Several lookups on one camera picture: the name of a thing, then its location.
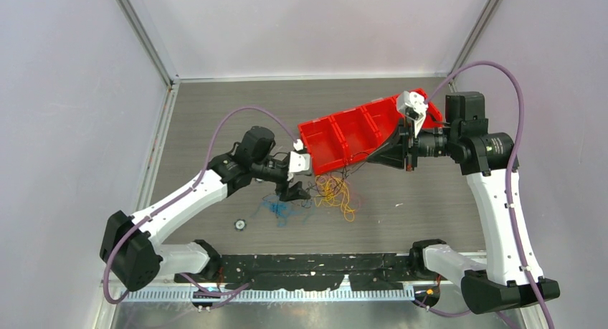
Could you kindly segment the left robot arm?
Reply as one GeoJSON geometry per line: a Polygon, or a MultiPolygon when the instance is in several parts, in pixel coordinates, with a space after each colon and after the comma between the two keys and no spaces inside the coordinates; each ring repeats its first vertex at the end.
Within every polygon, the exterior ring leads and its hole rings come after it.
{"type": "Polygon", "coordinates": [[[252,181],[275,185],[280,201],[308,200],[310,194],[296,175],[312,173],[311,156],[301,140],[282,159],[272,156],[275,135],[251,127],[240,142],[210,159],[206,168],[164,199],[127,215],[117,211],[106,224],[100,257],[109,272],[129,292],[143,289],[160,276],[187,273],[204,282],[215,281],[221,255],[203,239],[188,244],[165,241],[194,216],[249,186],[252,181]]]}

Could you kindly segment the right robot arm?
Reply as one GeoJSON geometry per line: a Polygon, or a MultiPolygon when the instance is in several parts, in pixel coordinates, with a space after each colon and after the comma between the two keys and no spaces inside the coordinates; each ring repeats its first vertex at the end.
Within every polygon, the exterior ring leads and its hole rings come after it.
{"type": "Polygon", "coordinates": [[[486,261],[479,263],[441,239],[418,241],[409,252],[410,272],[419,279],[440,276],[456,284],[475,314],[558,298],[559,284],[544,275],[528,238],[515,142],[506,133],[489,132],[484,95],[448,95],[446,122],[430,130],[423,126],[429,106],[422,95],[403,92],[395,106],[401,117],[368,162],[413,171],[420,158],[451,158],[474,196],[486,247],[486,261]]]}

